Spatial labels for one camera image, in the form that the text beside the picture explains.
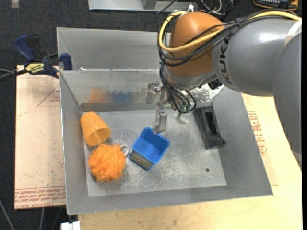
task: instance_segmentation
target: yellow cable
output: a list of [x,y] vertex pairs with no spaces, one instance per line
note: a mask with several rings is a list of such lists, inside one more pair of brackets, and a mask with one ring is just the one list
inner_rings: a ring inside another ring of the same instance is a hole
[[[161,27],[161,30],[159,32],[159,37],[158,37],[159,45],[160,45],[160,47],[163,50],[168,51],[168,52],[178,52],[180,50],[187,49],[187,48],[189,48],[191,46],[194,46],[194,45],[197,45],[199,43],[203,43],[203,42],[207,41],[208,39],[210,39],[210,38],[214,37],[215,35],[217,35],[222,30],[222,29],[217,30],[217,31],[215,31],[213,33],[210,33],[209,35],[203,36],[203,37],[201,37],[199,39],[196,39],[195,41],[192,41],[192,42],[190,42],[188,44],[185,44],[183,46],[179,46],[179,47],[176,47],[176,48],[165,47],[164,44],[163,44],[162,38],[163,38],[163,32],[164,32],[166,26],[174,18],[174,16],[179,16],[179,15],[182,15],[182,14],[185,14],[185,13],[186,13],[185,11],[178,11],[178,12],[172,13],[164,21],[164,23],[163,23],[163,25]],[[268,16],[268,15],[279,15],[279,16],[287,17],[287,18],[295,20],[295,21],[302,20],[302,18],[300,18],[300,17],[298,17],[296,15],[293,15],[293,14],[290,14],[290,13],[286,13],[286,12],[281,12],[281,11],[263,12],[263,13],[257,14],[255,16],[249,18],[249,20],[254,19],[254,18],[258,18],[258,17]]]

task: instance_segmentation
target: bin floor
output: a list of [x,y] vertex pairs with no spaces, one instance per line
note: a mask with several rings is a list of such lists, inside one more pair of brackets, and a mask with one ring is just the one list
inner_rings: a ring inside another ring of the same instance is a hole
[[[117,181],[97,182],[87,166],[89,154],[96,147],[84,143],[86,177],[89,196],[131,194],[171,189],[225,186],[226,180],[217,149],[207,150],[193,115],[188,124],[168,113],[166,132],[161,134],[170,146],[161,161],[149,171],[127,157],[123,177]],[[154,127],[155,110],[100,112],[100,117],[112,130],[107,144],[132,145],[145,127]]]

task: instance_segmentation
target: orange cup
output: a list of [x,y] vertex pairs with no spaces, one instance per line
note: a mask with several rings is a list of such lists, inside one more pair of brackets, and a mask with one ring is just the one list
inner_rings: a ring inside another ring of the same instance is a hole
[[84,113],[80,122],[85,142],[89,146],[99,145],[111,135],[111,129],[95,112]]

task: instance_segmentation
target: orange loofah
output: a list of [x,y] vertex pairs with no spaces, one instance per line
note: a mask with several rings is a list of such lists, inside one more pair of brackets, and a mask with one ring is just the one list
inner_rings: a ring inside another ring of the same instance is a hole
[[120,145],[101,144],[89,156],[88,165],[97,181],[118,180],[123,176],[126,157]]

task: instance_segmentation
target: yellow clamp label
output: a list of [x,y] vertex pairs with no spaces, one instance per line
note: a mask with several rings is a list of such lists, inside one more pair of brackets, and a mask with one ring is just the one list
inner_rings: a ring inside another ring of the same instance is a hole
[[44,64],[42,64],[42,63],[31,63],[31,64],[27,65],[25,67],[25,69],[28,72],[35,74],[35,73],[38,73],[40,71],[43,71],[45,68],[44,68]]

